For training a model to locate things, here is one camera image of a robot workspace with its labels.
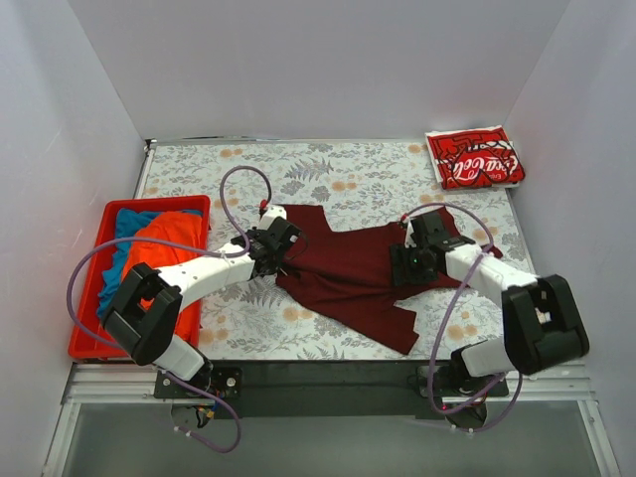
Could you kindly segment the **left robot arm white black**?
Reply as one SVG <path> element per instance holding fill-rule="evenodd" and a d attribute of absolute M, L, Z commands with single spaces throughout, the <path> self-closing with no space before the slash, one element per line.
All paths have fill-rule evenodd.
<path fill-rule="evenodd" d="M 101 314 L 102 328 L 135 364 L 154 365 L 175 376 L 187 396 L 201 397 L 210 389 L 213 365 L 178 336 L 178 316 L 213 292 L 276 274 L 301 237 L 284 208 L 267 206 L 256 227 L 217 250 L 159 268 L 139 263 Z"/>

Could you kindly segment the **dark red t shirt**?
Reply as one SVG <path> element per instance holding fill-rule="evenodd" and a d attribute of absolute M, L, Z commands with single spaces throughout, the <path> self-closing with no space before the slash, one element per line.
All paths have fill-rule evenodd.
<path fill-rule="evenodd" d="M 444 273 L 429 284 L 392 284 L 390 246 L 404 242 L 405 231 L 388 223 L 348 232 L 330 229 L 321 206 L 286 205 L 287 219 L 309 244 L 296 244 L 278 273 L 276 285 L 313 312 L 406 355 L 418 339 L 416 314 L 395 303 L 460 282 Z"/>

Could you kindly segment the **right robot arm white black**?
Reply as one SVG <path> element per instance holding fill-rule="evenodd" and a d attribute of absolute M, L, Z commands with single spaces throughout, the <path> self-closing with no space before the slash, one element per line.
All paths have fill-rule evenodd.
<path fill-rule="evenodd" d="M 472 395 L 509 372 L 531 376 L 588 354 L 589 339 L 565 278 L 540 277 L 505 263 L 452 231 L 439 209 L 405 215 L 400 224 L 404 241 L 390 248 L 395 286 L 429 284 L 445 275 L 502 311 L 501 337 L 457 349 L 445 365 L 429 361 L 429 394 Z"/>

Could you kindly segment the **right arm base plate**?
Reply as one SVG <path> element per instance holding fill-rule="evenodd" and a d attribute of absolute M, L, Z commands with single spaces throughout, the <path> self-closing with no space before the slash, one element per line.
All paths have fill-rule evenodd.
<path fill-rule="evenodd" d="M 431 405 L 433 413 L 443 418 L 452 430 L 469 432 L 486 425 L 488 398 L 505 398 L 509 395 L 506 379 L 501 378 L 487 392 L 474 397 L 493 380 L 493 376 L 464 379 L 450 364 L 435 368 L 418 367 L 415 375 L 407 379 L 416 393 Z"/>

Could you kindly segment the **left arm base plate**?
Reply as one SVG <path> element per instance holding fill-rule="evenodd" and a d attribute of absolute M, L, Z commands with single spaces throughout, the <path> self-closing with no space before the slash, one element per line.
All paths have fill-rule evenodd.
<path fill-rule="evenodd" d="M 241 368 L 220 366 L 214 367 L 206 380 L 193 380 L 189 382 L 189 385 L 218 398 L 238 398 L 241 394 L 242 378 Z M 183 388 L 166 378 L 162 373 L 158 373 L 156 376 L 153 396 L 171 399 L 202 398 L 200 394 Z"/>

